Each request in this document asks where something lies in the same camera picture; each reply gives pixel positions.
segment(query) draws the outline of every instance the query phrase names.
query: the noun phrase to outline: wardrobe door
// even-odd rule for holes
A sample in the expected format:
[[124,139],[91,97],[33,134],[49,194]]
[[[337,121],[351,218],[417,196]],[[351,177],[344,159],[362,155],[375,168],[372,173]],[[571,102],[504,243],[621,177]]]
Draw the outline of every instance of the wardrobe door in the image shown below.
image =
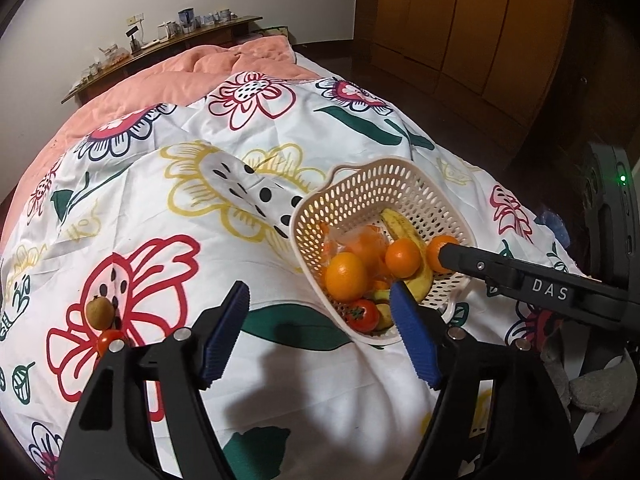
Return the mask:
[[404,24],[411,0],[378,0],[374,42],[396,52],[402,51]]
[[402,52],[441,70],[455,5],[456,0],[411,0]]
[[442,73],[481,94],[506,9],[507,0],[457,0]]
[[556,73],[574,0],[509,0],[482,97],[529,128]]

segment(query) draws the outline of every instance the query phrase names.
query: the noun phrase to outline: small container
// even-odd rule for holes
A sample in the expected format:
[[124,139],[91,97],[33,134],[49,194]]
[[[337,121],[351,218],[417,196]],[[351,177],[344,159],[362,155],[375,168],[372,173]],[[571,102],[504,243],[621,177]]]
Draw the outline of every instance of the small container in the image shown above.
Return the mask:
[[179,36],[182,34],[182,27],[178,25],[176,22],[169,22],[170,31],[172,32],[172,37]]
[[158,40],[167,41],[168,39],[169,39],[169,25],[167,23],[158,25]]
[[[335,175],[342,170],[355,173],[333,184]],[[375,224],[388,235],[380,219],[384,208],[394,209],[409,219],[426,243],[435,235],[446,234],[455,237],[461,245],[476,245],[471,228],[440,187],[411,161],[394,156],[362,166],[335,166],[324,184],[300,201],[290,224],[294,254],[334,323],[354,340],[383,346],[400,341],[398,328],[393,326],[379,335],[366,335],[351,329],[340,315],[347,306],[325,295],[319,278],[324,239],[321,225],[348,232]],[[431,290],[420,306],[437,309],[442,319],[449,322],[457,299],[470,281],[459,272],[434,273]]]

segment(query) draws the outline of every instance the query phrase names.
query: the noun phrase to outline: white wall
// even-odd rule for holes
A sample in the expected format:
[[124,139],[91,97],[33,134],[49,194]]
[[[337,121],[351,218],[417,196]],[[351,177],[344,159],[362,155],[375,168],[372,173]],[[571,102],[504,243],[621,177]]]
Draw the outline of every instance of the white wall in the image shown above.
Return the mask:
[[145,41],[164,20],[230,8],[288,25],[298,43],[353,37],[355,0],[25,0],[0,39],[0,202],[75,111],[60,101],[98,46],[128,46],[126,18],[144,12]]

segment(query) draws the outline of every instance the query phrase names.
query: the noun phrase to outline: wooden wardrobe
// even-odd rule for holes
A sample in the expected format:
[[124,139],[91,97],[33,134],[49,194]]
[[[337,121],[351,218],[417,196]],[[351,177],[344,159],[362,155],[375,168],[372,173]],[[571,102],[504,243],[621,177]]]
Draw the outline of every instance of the wooden wardrobe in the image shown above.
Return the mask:
[[356,3],[356,38],[366,36],[368,18],[375,66],[443,101],[513,156],[554,77],[572,7],[573,0],[364,0]]

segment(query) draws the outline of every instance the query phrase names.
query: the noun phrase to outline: floral bedsheet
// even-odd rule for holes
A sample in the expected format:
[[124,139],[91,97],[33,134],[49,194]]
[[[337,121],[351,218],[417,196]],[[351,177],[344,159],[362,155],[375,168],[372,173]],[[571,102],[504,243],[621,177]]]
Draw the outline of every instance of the floral bedsheet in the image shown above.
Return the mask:
[[[189,107],[158,104],[91,132],[25,206],[0,270],[0,410],[36,464],[54,477],[96,363],[87,301],[109,298],[143,345],[243,280],[251,311],[225,375],[203,393],[238,478],[400,478],[436,394],[401,342],[352,342],[331,322],[289,240],[293,209],[332,166],[384,155],[411,158],[438,182],[479,247],[578,272],[516,197],[392,104],[339,78],[235,74]],[[474,282],[451,323],[539,347],[554,319]],[[472,439],[486,427],[488,388]],[[179,474],[155,385],[148,396],[162,465]]]

